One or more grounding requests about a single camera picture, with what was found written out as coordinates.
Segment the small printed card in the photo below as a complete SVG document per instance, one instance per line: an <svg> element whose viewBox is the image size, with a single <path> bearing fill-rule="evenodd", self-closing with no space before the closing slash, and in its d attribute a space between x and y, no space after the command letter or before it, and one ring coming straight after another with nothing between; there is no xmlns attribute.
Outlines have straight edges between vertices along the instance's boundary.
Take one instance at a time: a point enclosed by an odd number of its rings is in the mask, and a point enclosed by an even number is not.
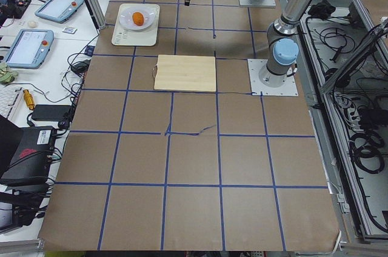
<svg viewBox="0 0 388 257"><path fill-rule="evenodd" d="M77 28L74 27L64 27L63 33L68 33L68 34L75 34L77 31Z"/></svg>

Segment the green plush toy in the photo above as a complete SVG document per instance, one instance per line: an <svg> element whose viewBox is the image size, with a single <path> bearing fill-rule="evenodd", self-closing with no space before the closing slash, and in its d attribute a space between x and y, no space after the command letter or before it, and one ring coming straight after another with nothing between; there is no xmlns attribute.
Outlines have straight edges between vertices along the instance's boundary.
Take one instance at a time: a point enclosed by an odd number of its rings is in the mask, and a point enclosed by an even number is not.
<svg viewBox="0 0 388 257"><path fill-rule="evenodd" d="M11 84L17 77L19 73L12 70L6 62L2 62L0 65L0 84L8 85Z"/></svg>

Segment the white round plate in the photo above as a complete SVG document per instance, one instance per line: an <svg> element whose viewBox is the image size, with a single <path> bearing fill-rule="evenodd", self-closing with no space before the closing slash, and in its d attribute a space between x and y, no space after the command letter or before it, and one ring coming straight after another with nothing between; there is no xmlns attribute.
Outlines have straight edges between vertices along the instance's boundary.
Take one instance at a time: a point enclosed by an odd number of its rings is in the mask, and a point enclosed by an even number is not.
<svg viewBox="0 0 388 257"><path fill-rule="evenodd" d="M145 30L154 23L155 18L156 11L150 7L132 6L119 12L119 23L128 30Z"/></svg>

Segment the white keyboard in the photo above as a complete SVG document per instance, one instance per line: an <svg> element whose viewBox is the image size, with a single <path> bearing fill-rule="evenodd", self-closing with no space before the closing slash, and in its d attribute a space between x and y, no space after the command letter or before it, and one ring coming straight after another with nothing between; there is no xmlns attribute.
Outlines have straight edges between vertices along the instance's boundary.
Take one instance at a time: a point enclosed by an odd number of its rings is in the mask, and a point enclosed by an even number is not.
<svg viewBox="0 0 388 257"><path fill-rule="evenodd" d="M13 121L22 96L22 87L1 87L1 116Z"/></svg>

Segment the cream bear tray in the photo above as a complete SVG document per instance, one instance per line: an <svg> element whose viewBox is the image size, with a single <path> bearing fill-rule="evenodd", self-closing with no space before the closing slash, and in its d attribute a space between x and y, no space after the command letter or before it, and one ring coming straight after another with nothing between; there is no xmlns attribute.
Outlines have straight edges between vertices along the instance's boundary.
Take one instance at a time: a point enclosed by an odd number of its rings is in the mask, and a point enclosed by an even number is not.
<svg viewBox="0 0 388 257"><path fill-rule="evenodd" d="M154 46L157 41L160 6L121 4L112 36L116 46Z"/></svg>

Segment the far blue teach pendant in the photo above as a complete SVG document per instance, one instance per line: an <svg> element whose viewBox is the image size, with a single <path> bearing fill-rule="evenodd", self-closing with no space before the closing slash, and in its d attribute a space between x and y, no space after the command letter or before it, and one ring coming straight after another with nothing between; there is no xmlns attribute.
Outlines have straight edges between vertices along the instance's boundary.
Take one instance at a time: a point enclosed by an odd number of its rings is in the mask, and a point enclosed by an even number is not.
<svg viewBox="0 0 388 257"><path fill-rule="evenodd" d="M48 0L35 11L39 18L63 23L84 3L84 0Z"/></svg>

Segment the wooden cutting board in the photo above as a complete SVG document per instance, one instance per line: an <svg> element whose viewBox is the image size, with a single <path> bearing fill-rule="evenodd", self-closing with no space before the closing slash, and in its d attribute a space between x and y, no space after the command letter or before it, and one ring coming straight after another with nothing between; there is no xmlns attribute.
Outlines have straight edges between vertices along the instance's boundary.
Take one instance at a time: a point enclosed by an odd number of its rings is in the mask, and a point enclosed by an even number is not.
<svg viewBox="0 0 388 257"><path fill-rule="evenodd" d="M213 56L159 55L154 89L215 92L216 60Z"/></svg>

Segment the orange fruit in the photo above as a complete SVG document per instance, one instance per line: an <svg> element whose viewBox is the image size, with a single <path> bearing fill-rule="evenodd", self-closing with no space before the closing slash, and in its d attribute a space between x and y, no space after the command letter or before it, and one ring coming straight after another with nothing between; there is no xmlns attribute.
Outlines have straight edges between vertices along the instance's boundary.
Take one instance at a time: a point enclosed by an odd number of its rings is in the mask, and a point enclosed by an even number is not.
<svg viewBox="0 0 388 257"><path fill-rule="evenodd" d="M132 14L132 20L133 23L137 26L143 26L144 25L144 15L141 12L134 12Z"/></svg>

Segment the near blue teach pendant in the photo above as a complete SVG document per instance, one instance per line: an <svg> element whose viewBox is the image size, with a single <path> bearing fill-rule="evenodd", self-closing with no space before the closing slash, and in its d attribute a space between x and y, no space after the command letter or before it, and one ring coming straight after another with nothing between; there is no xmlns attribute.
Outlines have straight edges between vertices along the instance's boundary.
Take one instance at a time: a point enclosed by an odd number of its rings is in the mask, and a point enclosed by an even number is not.
<svg viewBox="0 0 388 257"><path fill-rule="evenodd" d="M22 29L5 56L11 68L37 69L45 60L54 40L52 30Z"/></svg>

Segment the black computer box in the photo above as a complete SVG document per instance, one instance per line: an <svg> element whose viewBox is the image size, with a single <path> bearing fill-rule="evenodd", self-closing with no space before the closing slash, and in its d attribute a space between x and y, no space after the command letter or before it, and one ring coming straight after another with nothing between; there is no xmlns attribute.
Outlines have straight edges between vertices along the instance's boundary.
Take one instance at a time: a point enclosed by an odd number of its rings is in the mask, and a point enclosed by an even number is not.
<svg viewBox="0 0 388 257"><path fill-rule="evenodd" d="M47 181L50 156L55 148L52 126L1 124L1 184L9 187L37 185Z"/></svg>

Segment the small white ball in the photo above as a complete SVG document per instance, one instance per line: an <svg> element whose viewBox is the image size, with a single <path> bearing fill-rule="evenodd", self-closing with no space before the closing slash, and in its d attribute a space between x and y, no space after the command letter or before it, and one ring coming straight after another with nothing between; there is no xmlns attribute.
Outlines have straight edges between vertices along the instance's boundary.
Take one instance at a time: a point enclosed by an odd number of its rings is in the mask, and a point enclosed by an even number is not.
<svg viewBox="0 0 388 257"><path fill-rule="evenodd" d="M30 28L36 28L38 26L37 22L35 21L29 21L27 24Z"/></svg>

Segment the black power brick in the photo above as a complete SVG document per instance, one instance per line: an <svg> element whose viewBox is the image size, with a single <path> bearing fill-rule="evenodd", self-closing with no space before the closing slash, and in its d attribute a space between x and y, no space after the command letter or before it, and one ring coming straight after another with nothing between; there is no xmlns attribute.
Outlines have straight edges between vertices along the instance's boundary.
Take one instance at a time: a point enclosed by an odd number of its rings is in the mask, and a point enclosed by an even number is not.
<svg viewBox="0 0 388 257"><path fill-rule="evenodd" d="M69 105L36 105L32 120L34 121L59 121L64 119L70 111Z"/></svg>

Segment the gold metal cylinder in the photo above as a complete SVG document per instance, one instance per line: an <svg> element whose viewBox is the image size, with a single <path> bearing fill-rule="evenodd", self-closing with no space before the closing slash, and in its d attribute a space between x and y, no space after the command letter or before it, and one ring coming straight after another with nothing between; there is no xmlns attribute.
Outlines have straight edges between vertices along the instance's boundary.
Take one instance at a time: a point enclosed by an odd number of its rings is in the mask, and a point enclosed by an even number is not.
<svg viewBox="0 0 388 257"><path fill-rule="evenodd" d="M28 109L34 110L35 109L35 102L34 102L32 94L29 92L29 90L27 90L27 89L23 90L23 98L24 98L25 104L28 107Z"/></svg>

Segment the blue teach pendant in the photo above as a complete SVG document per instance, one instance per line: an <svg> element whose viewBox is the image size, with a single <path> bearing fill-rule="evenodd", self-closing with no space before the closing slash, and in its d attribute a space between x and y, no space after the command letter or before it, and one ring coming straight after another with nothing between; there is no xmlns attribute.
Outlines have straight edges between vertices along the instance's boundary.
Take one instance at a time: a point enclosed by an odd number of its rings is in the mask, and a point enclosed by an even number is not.
<svg viewBox="0 0 388 257"><path fill-rule="evenodd" d="M84 0L48 0L35 11L39 18L63 23L84 3Z"/></svg>
<svg viewBox="0 0 388 257"><path fill-rule="evenodd" d="M11 68L37 69L45 60L54 40L52 30L22 29L5 56Z"/></svg>

